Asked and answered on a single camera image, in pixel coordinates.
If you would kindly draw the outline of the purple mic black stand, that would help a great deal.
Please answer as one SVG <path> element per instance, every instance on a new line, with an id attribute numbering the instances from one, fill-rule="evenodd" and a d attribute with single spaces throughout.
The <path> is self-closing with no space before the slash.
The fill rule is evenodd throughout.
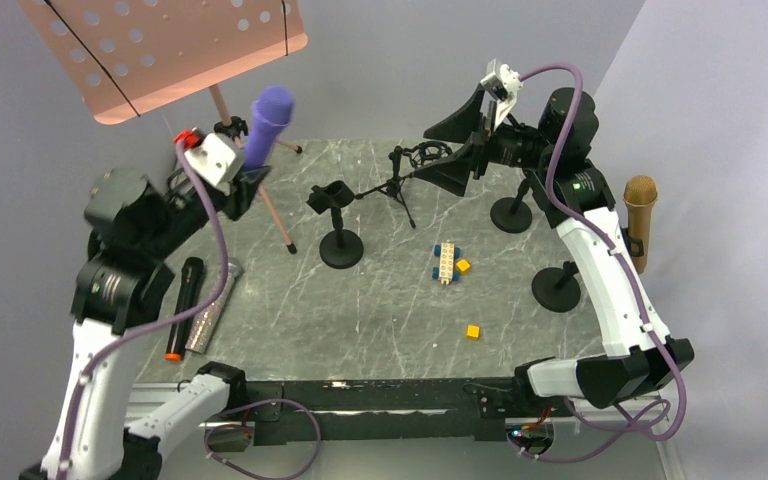
<path id="1" fill-rule="evenodd" d="M 529 229 L 532 212 L 524 202 L 529 189 L 530 180 L 524 178 L 514 197 L 500 198 L 492 205 L 490 219 L 497 229 L 510 234 L 523 233 Z"/>

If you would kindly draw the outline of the black tripod mic stand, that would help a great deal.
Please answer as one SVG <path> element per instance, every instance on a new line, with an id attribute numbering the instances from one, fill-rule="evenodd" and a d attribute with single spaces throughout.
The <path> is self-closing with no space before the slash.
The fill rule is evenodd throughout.
<path id="1" fill-rule="evenodd" d="M 412 229 L 416 228 L 416 223 L 410 213 L 408 204 L 402 193 L 403 185 L 408 180 L 414 177 L 414 172 L 402 174 L 401 164 L 402 160 L 406 159 L 413 170 L 419 167 L 425 166 L 427 163 L 431 163 L 436 160 L 440 160 L 445 156 L 453 153 L 452 148 L 439 140 L 426 140 L 416 144 L 413 147 L 403 147 L 397 145 L 389 154 L 388 159 L 392 166 L 392 175 L 384 183 L 371 188 L 367 191 L 357 193 L 355 195 L 356 200 L 361 200 L 372 193 L 380 193 L 393 199 L 397 204 L 401 205 L 408 217 L 409 225 Z"/>

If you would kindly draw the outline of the black round-base desk mic stand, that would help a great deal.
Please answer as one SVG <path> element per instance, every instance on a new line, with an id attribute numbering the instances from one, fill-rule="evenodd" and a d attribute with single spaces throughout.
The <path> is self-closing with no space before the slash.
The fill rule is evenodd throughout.
<path id="1" fill-rule="evenodd" d="M 319 254 L 322 261 L 333 269 L 348 269 L 363 257 L 364 245 L 360 237 L 344 227 L 342 209 L 355 200 L 355 193 L 342 180 L 326 186 L 311 187 L 307 205 L 317 214 L 328 211 L 331 215 L 332 230 L 320 241 Z"/>

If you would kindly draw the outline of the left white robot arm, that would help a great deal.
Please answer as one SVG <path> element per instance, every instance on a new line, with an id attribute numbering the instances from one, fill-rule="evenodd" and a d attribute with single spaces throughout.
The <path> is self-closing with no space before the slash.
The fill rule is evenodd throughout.
<path id="1" fill-rule="evenodd" d="M 112 169 L 93 185 L 84 216 L 91 225 L 88 260 L 71 305 L 73 353 L 69 387 L 54 438 L 25 479 L 155 479 L 170 452 L 216 415 L 239 417 L 249 399 L 241 369 L 209 362 L 182 392 L 148 417 L 125 419 L 143 339 L 125 335 L 159 326 L 174 273 L 167 258 L 219 213 L 240 218 L 268 169 L 238 174 L 230 193 L 158 192 L 130 167 Z"/>

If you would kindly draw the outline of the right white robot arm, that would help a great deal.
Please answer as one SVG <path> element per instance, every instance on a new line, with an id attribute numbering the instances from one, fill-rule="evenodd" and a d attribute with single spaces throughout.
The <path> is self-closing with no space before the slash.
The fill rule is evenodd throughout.
<path id="1" fill-rule="evenodd" d="M 536 415 L 550 398 L 572 397 L 597 408 L 648 394 L 668 385 L 695 357 L 687 339 L 677 339 L 652 307 L 625 241 L 616 202 L 604 175 L 588 155 L 597 133 L 596 105 L 582 93 L 555 90 L 536 126 L 490 125 L 482 113 L 485 92 L 425 130 L 423 136 L 458 144 L 453 154 L 416 172 L 418 178 L 457 196 L 489 164 L 523 171 L 534 201 L 571 254 L 599 322 L 603 354 L 532 361 L 516 368 L 514 407 Z"/>

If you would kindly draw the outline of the purple microphone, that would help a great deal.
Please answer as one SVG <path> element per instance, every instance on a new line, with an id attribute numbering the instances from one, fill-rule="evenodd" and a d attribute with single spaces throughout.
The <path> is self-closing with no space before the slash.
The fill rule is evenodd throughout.
<path id="1" fill-rule="evenodd" d="M 286 87 L 266 87 L 251 108 L 250 132 L 243 147 L 245 171 L 263 167 L 273 150 L 278 136 L 291 123 L 295 97 Z"/>

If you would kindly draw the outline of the black microphone with orange end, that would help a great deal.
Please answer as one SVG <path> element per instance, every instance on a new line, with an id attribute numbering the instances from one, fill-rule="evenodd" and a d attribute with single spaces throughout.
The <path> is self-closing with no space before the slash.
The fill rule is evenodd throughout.
<path id="1" fill-rule="evenodd" d="M 206 276 L 204 261 L 188 257 L 181 269 L 181 284 L 176 300 L 175 314 L 187 311 L 198 304 L 201 286 Z M 192 317 L 186 317 L 170 327 L 164 358 L 168 362 L 181 362 L 185 355 L 185 344 L 189 338 Z"/>

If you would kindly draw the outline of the rhinestone silver microphone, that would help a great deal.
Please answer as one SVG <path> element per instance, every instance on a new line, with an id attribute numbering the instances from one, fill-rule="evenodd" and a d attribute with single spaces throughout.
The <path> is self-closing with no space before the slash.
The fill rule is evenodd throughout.
<path id="1" fill-rule="evenodd" d="M 235 282 L 243 273 L 244 269 L 241 262 L 232 257 L 228 261 L 228 275 L 221 293 L 214 302 L 193 319 L 191 332 L 185 344 L 187 351 L 197 354 L 206 353 Z"/>

